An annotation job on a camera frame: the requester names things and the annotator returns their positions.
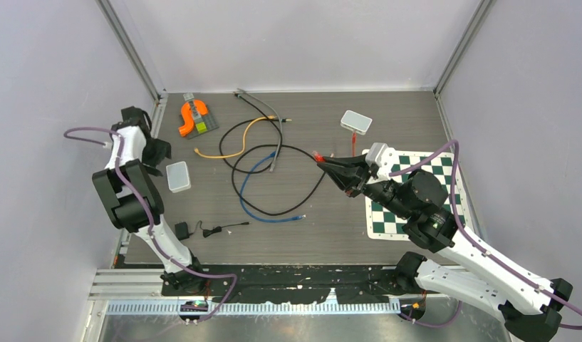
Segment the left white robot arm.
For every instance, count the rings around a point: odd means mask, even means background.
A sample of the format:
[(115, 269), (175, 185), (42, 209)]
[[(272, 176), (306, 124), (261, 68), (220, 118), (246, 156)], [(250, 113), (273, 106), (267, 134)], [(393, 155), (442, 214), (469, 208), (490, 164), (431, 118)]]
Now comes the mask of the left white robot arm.
[(94, 188), (114, 227), (139, 237), (163, 263), (161, 280), (171, 289), (200, 294), (207, 276), (166, 223), (164, 202), (151, 179), (162, 176), (157, 166), (171, 157), (171, 145), (151, 136), (152, 123), (143, 109), (131, 106), (121, 114), (110, 131), (109, 162), (92, 176)]

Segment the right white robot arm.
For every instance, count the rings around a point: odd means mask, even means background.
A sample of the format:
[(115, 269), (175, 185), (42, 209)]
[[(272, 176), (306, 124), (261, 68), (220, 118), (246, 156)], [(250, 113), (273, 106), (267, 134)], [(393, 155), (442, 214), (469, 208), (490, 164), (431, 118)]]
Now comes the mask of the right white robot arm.
[(395, 269), (404, 292), (446, 294), (504, 324), (522, 341), (550, 341), (562, 327), (561, 309), (573, 290), (564, 279), (547, 279), (519, 266), (468, 230), (455, 209), (455, 195), (436, 175), (411, 166), (394, 171), (396, 152), (375, 145), (355, 157), (318, 157), (317, 166), (349, 197), (362, 195), (405, 220), (403, 231), (421, 249), (461, 266), (453, 271), (408, 252)]

